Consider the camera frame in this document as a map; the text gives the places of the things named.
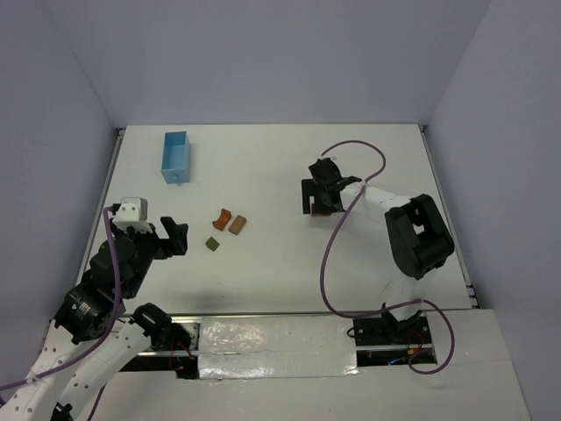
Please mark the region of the green triangular wood block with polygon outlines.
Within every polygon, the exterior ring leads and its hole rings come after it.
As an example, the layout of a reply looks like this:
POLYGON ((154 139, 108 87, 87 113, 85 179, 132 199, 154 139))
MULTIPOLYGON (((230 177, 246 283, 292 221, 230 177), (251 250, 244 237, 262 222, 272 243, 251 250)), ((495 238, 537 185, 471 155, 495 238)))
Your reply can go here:
POLYGON ((213 237, 209 237, 206 242, 205 246, 212 252, 215 252, 219 247, 220 243, 213 237))

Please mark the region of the orange arch wood block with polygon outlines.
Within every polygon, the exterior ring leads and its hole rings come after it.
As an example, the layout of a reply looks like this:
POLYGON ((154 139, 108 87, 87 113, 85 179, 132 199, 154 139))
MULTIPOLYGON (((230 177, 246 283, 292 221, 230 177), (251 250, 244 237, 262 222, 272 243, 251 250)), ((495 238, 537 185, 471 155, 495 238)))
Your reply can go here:
POLYGON ((216 230, 223 231, 231 221, 231 218, 231 212, 225 208, 222 208, 220 211, 220 215, 216 220, 212 222, 212 225, 216 230))

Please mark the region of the light oak rectangular block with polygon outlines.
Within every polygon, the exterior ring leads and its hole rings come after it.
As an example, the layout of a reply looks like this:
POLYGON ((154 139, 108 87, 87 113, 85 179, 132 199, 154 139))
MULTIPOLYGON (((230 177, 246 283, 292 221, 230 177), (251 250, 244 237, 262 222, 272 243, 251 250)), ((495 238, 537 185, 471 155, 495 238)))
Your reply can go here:
POLYGON ((241 215, 237 215, 231 222, 228 231, 234 235, 239 235, 239 233, 244 228, 247 219, 241 215))

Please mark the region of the blue wooden drawer box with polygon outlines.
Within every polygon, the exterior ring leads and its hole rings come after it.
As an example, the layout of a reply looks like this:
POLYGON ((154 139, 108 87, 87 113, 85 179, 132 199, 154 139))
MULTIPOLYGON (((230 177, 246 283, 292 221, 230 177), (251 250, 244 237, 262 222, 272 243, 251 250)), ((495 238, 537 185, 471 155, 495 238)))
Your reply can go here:
POLYGON ((161 174, 167 184, 182 184, 190 179, 190 142, 186 132, 166 132, 161 174))

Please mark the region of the walnut base block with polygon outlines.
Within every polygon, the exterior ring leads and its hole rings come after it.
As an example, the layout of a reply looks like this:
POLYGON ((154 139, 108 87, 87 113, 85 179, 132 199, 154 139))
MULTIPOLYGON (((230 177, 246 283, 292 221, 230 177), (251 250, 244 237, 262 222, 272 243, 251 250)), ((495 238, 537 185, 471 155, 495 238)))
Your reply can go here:
POLYGON ((319 211, 319 210, 312 210, 310 215, 312 217, 329 217, 331 212, 328 211, 319 211))

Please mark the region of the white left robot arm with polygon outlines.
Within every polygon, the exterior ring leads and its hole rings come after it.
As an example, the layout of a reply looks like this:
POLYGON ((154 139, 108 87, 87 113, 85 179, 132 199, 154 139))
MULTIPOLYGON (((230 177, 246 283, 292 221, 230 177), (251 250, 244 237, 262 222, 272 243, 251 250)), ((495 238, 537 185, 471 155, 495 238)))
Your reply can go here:
POLYGON ((11 386, 14 393, 1 408, 3 420, 74 420, 138 353, 190 350, 190 333, 153 303, 140 305, 119 329, 114 327, 124 300, 136 296, 152 263, 188 250, 188 225, 171 217, 160 222, 164 239, 152 224, 128 222, 119 228, 115 218, 104 219, 107 239, 66 294, 26 379, 11 386))

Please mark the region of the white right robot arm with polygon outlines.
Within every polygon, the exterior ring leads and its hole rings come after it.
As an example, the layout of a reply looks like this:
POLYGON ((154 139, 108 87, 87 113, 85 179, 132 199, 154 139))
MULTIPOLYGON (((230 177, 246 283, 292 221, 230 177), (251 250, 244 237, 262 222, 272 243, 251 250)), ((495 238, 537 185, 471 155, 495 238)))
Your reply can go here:
POLYGON ((306 215, 340 213, 323 252, 319 272, 320 295, 325 307, 341 318, 379 316, 388 337, 408 329, 421 316, 430 274, 454 254, 455 245, 434 199, 421 194, 399 196, 372 187, 369 180, 344 177, 330 158, 309 166, 311 177, 302 180, 302 209, 306 215), (390 282, 392 290, 378 310, 337 310, 326 290, 326 269, 331 249, 347 218, 353 213, 385 226, 389 251, 400 275, 390 282))

